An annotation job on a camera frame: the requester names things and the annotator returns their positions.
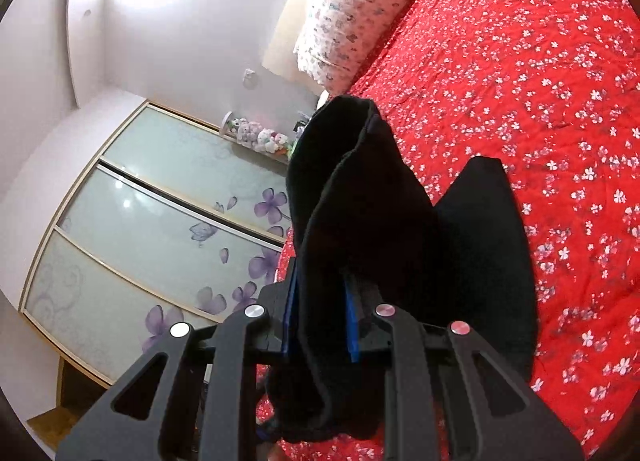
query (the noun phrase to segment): triangular cutout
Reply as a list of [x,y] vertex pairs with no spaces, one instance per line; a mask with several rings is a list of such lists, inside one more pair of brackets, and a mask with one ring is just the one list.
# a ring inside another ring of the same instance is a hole
[[511,385],[491,362],[481,353],[474,353],[473,358],[491,415],[505,417],[524,411],[525,402],[523,399],[511,388]]
[[167,355],[156,355],[113,402],[113,410],[141,421],[149,417],[156,390],[166,365]]

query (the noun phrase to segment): pillowcase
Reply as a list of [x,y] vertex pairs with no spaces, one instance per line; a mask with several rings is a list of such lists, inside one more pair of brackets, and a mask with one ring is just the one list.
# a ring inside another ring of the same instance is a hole
[[331,94],[349,89],[380,36],[410,0],[309,0],[294,53]]

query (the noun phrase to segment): black cloth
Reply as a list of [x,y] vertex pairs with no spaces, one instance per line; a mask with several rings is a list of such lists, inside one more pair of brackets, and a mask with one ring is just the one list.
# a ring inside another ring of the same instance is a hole
[[468,322],[530,377],[534,277],[500,160],[469,160],[433,206],[374,102],[339,96],[306,127],[287,192],[306,367],[272,367],[267,381],[285,439],[367,437],[382,416],[382,373],[350,364],[345,274],[421,322]]

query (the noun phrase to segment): purple flower decal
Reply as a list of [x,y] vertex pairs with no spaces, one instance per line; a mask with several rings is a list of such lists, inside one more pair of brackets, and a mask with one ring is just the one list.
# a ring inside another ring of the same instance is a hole
[[272,226],[267,230],[270,234],[284,237],[284,228],[282,226]]
[[154,345],[172,325],[178,322],[184,322],[184,314],[179,307],[171,307],[171,309],[167,311],[166,316],[164,316],[162,306],[153,306],[145,318],[145,326],[151,333],[151,336],[142,344],[142,350],[146,351]]
[[234,307],[235,311],[240,311],[245,307],[251,306],[251,304],[255,304],[257,300],[252,298],[255,295],[256,290],[258,289],[255,282],[247,282],[244,284],[244,287],[236,287],[233,293],[231,294],[231,298],[238,302],[236,307]]
[[257,217],[267,216],[269,224],[275,224],[282,221],[283,213],[280,206],[287,204],[287,195],[284,192],[274,194],[273,188],[268,188],[262,192],[263,202],[254,206],[254,214]]
[[271,284],[278,267],[280,254],[270,248],[260,247],[263,257],[254,257],[249,261],[249,277],[260,279],[264,276],[266,284]]
[[206,311],[206,313],[217,315],[226,309],[225,298],[218,294],[213,296],[213,290],[207,286],[203,287],[196,295],[198,300],[198,309]]
[[208,222],[199,222],[198,224],[194,224],[191,228],[191,240],[198,241],[202,243],[206,241],[211,235],[215,235],[218,229]]

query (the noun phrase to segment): frosted glass door panel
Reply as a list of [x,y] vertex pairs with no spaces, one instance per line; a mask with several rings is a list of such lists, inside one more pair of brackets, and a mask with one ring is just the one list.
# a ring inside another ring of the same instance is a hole
[[278,247],[197,219],[95,170],[60,222],[78,245],[161,296],[216,315],[273,282]]
[[53,233],[26,311],[61,345],[116,380],[175,321],[212,324],[124,281]]
[[290,227],[283,164],[154,108],[140,112],[104,156],[245,224],[278,235]]

